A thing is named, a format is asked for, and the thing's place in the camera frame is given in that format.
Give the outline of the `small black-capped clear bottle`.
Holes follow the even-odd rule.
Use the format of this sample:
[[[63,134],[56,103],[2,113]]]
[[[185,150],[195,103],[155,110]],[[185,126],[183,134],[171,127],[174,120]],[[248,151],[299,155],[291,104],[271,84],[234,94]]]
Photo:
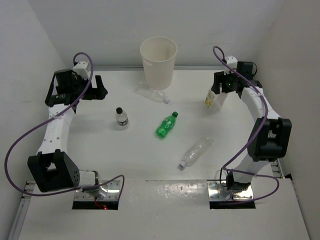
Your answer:
[[[115,110],[115,119],[120,130],[125,130],[129,126],[129,119],[127,113],[121,108],[117,107]]]

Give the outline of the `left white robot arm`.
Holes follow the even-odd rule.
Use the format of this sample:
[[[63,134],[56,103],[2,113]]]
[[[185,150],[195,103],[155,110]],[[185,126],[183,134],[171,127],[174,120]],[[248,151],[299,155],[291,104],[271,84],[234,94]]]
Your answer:
[[[71,69],[54,73],[45,104],[49,117],[43,142],[36,155],[30,156],[28,168],[42,193],[94,186],[98,183],[96,171],[80,170],[67,154],[68,136],[77,107],[71,104],[84,93],[83,100],[103,100],[108,91],[100,75],[95,76],[93,88],[86,79]]]

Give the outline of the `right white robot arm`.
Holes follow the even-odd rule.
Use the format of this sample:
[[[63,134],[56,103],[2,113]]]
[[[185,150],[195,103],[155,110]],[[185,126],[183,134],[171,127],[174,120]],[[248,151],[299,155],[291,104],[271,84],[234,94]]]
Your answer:
[[[228,57],[229,66],[213,75],[211,92],[215,95],[235,92],[247,106],[253,120],[253,129],[244,149],[247,151],[240,164],[228,170],[225,187],[228,191],[246,190],[254,176],[269,162],[283,158],[288,149],[292,122],[274,111],[266,99],[262,84],[254,80],[256,65]]]

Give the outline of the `green plastic bottle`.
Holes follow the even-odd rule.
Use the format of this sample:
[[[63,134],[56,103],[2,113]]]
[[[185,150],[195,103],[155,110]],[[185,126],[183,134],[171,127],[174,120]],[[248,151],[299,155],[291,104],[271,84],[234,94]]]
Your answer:
[[[170,116],[167,116],[162,121],[160,126],[155,131],[156,135],[159,138],[164,139],[168,135],[168,133],[175,126],[178,115],[179,114],[176,111],[174,111]]]

